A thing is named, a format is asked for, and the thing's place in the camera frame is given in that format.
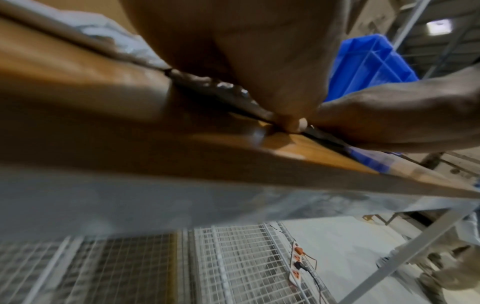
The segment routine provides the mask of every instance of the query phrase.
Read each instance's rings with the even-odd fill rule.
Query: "light fixture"
[[[431,21],[426,24],[430,36],[446,35],[452,32],[450,19]]]

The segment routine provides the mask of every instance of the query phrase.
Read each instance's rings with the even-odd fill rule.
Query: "power cord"
[[[322,289],[320,288],[320,283],[317,281],[317,278],[314,276],[314,274],[310,271],[308,267],[305,267],[301,262],[295,262],[293,263],[296,269],[300,270],[303,269],[306,272],[308,272],[311,276],[311,278],[315,281],[316,286],[319,288],[318,289],[318,302],[322,304]]]

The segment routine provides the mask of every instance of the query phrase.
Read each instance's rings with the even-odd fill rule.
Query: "floor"
[[[379,257],[404,243],[404,236],[413,238],[420,233],[400,217],[389,226],[375,217],[369,222],[361,217],[335,217],[284,224],[306,253],[318,260],[317,273],[337,301],[377,269]],[[420,274],[417,266],[404,265],[356,304],[429,304],[415,281]],[[480,294],[474,290],[445,291],[445,297],[448,304],[474,304],[479,303]]]

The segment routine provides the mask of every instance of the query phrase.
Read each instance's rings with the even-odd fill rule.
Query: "blue container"
[[[384,36],[348,39],[341,44],[333,63],[325,101],[381,84],[417,80],[415,72]]]

